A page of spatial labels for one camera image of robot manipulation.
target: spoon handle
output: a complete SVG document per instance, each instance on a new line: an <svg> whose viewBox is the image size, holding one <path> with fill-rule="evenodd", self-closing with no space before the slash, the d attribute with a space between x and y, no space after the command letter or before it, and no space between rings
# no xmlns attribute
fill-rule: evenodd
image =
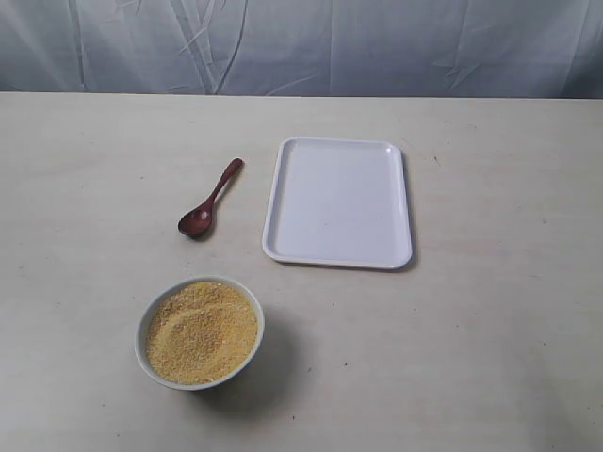
<svg viewBox="0 0 603 452"><path fill-rule="evenodd" d="M230 162L230 164L228 165L228 167L226 167L224 173L220 177L220 180L216 184L216 188L214 188L214 191L211 192L211 195L209 195L208 199L214 201L218 196L218 193L220 193L220 190L224 188L228 180L233 177L238 171L238 169L242 166L243 160L241 160L240 158L236 158L232 162Z"/></svg>

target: spoon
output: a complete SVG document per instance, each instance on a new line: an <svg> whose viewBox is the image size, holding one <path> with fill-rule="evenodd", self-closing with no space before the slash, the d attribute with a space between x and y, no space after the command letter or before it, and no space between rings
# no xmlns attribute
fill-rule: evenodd
<svg viewBox="0 0 603 452"><path fill-rule="evenodd" d="M178 222L178 231L189 237L196 237L203 234L211 227L214 202L216 201L220 190L224 188L230 178L233 177L242 166L243 161L240 158L236 158L230 162L216 184L216 188L214 188L214 191L209 195L209 198L207 198L199 207L191 210L180 219Z"/></svg>

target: white tray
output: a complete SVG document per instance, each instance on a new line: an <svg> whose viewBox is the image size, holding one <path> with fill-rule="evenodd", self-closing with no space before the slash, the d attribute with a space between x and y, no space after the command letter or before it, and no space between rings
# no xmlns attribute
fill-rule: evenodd
<svg viewBox="0 0 603 452"><path fill-rule="evenodd" d="M380 141L285 141L262 246L280 262L404 266L413 250L400 149Z"/></svg>

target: table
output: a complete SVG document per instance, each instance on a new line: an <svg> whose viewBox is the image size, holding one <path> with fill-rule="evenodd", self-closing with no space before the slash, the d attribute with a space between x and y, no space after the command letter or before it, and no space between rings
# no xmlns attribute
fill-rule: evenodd
<svg viewBox="0 0 603 452"><path fill-rule="evenodd" d="M402 147L406 269L263 254L291 136ZM603 102L2 93L0 137L2 450L603 449ZM213 235L181 236L235 156ZM205 273L253 290L265 342L183 394L134 332Z"/></svg>

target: bowl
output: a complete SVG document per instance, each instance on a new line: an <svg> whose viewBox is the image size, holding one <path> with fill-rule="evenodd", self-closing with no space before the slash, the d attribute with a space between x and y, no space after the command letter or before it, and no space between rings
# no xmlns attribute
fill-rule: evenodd
<svg viewBox="0 0 603 452"><path fill-rule="evenodd" d="M155 313L157 312L157 309L159 308L163 300L195 282L222 283L224 285L232 287L233 289L237 290L241 295L243 295L252 305L253 312L255 313L255 318L257 320L257 334L255 336L255 343L253 344L252 350L250 351L245 361L243 361L235 370L233 370L229 374L221 377L220 379L216 379L208 383L180 384L160 377L151 367L151 364L149 363L146 354L147 332L149 330L149 325L151 324L151 321L153 320L153 317L155 316ZM262 342L262 337L264 335L264 324L265 320L264 313L262 312L262 307L260 306L260 303L257 301L257 298L251 290L249 290L240 282L231 280L230 278L225 278L223 276L200 276L198 278L193 278L191 280L183 281L176 284L175 286L166 290L163 294L159 295L146 307L136 331L134 350L136 352L136 357L139 360L139 364L140 367L142 367L142 370L144 370L146 374L152 379L154 379L157 383L162 384L168 388L178 389L181 391L200 391L202 389L213 388L214 386L217 386L221 383L224 383L228 379L231 379L236 374L238 374L249 363L249 361L252 360L253 355L255 355L255 352L260 347L260 342Z"/></svg>

